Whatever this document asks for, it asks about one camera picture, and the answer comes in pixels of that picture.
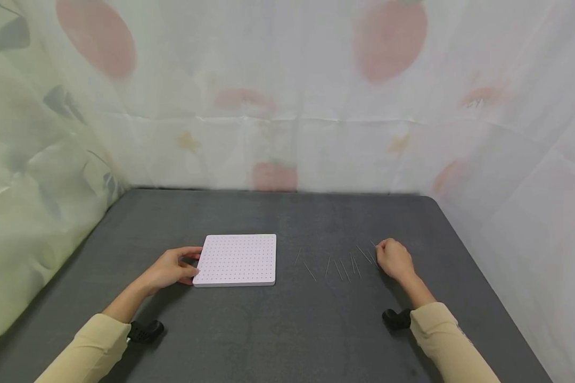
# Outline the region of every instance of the pegboard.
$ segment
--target pegboard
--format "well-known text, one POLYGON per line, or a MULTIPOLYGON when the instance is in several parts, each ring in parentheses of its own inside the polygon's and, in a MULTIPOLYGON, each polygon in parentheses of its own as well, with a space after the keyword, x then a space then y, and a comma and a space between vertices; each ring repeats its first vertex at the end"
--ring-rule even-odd
POLYGON ((207 235, 195 287, 272 286, 275 234, 207 235))

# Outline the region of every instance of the right hand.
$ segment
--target right hand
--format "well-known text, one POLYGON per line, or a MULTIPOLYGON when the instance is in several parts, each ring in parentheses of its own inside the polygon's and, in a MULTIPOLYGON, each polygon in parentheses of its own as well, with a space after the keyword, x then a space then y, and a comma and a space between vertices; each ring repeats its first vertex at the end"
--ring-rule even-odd
POLYGON ((375 249, 377 250, 377 263, 385 274, 398 282, 416 276, 411 254, 400 242, 393 238, 384 239, 375 249))

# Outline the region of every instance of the curtain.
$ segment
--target curtain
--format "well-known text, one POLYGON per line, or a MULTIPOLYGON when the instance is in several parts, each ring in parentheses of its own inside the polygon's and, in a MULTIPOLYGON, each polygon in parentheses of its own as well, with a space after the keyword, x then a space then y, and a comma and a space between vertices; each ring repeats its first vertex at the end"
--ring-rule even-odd
POLYGON ((122 186, 21 10, 0 1, 0 335, 122 186))
POLYGON ((128 181, 430 195, 575 382, 575 1, 21 5, 128 181))

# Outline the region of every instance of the left hand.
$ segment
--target left hand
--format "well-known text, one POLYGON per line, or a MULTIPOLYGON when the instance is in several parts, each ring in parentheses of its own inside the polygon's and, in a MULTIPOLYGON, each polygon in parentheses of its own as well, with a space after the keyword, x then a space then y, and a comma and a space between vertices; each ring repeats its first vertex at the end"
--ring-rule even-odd
POLYGON ((200 259, 200 246, 180 247, 166 250, 149 269, 145 270, 135 283, 141 284, 149 291, 147 295, 157 293, 159 289, 181 282, 184 285, 193 285, 192 278, 198 274, 198 269, 182 258, 200 259))

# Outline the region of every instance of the white curtain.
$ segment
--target white curtain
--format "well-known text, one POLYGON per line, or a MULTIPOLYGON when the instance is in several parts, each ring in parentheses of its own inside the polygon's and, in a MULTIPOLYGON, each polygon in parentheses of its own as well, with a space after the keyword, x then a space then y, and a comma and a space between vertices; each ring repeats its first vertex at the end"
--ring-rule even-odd
POLYGON ((575 382, 575 0, 21 6, 128 181, 430 195, 575 382))
POLYGON ((0 335, 122 193, 13 1, 0 2, 0 335))

